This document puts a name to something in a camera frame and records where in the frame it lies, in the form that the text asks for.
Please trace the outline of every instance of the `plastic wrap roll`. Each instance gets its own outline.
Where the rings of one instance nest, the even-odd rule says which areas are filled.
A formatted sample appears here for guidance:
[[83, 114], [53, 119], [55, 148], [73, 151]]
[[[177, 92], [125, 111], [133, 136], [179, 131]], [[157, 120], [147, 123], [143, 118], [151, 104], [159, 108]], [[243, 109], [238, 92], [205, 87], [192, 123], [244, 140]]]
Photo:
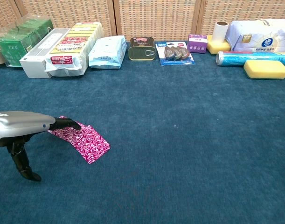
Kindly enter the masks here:
[[216, 22], [213, 31], [212, 41], [216, 43], [223, 43], [225, 40], [227, 29], [228, 29], [227, 22], [221, 22], [221, 21]]
[[273, 60], [285, 65], [285, 53], [255, 53], [219, 51], [216, 63], [220, 66], [244, 66], [247, 60]]

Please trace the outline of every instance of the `white box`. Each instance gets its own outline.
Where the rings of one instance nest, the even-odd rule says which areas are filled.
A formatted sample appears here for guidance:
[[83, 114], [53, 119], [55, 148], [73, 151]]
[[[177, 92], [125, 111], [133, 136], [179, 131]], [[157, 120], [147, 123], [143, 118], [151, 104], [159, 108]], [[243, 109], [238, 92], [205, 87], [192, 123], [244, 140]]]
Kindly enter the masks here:
[[60, 40], [69, 32], [70, 29], [53, 29], [48, 33], [34, 48], [32, 48], [20, 63], [28, 78], [51, 78], [52, 76], [45, 72], [46, 55]]

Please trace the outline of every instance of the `pink napkin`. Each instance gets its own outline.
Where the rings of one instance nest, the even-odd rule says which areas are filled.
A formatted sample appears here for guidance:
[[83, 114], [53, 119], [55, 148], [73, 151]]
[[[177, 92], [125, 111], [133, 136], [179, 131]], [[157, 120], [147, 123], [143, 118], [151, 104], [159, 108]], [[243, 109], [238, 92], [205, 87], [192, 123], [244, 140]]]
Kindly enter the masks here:
[[91, 164], [106, 153], [110, 149], [110, 145], [92, 126], [78, 124], [81, 126], [81, 130], [66, 127], [48, 132], [71, 143], [81, 156]]

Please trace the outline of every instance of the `woven wall panel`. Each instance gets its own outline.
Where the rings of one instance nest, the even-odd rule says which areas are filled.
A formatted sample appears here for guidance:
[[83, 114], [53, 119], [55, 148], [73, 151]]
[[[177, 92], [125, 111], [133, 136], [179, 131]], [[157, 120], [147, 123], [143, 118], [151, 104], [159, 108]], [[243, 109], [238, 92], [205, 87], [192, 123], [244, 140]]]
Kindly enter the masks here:
[[195, 0], [114, 1], [118, 34], [153, 37], [158, 40], [186, 40], [191, 32]]
[[17, 15], [15, 14], [9, 0], [0, 0], [0, 28], [17, 19]]
[[206, 0], [200, 33], [212, 34], [216, 21], [285, 18], [285, 0]]
[[104, 36], [114, 35], [111, 29], [107, 0], [21, 0], [28, 13], [47, 15], [54, 28], [71, 28], [76, 22], [102, 23]]

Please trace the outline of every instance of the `blue carpet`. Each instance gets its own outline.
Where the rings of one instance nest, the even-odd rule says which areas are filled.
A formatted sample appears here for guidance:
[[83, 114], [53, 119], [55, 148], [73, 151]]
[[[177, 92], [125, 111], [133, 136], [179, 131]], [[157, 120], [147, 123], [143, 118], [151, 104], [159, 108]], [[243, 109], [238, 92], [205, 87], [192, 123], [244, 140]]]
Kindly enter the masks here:
[[34, 136], [39, 183], [0, 148], [0, 224], [285, 224], [285, 80], [194, 58], [161, 67], [126, 55], [120, 70], [47, 80], [0, 66], [0, 111], [66, 115], [111, 144], [89, 165]]

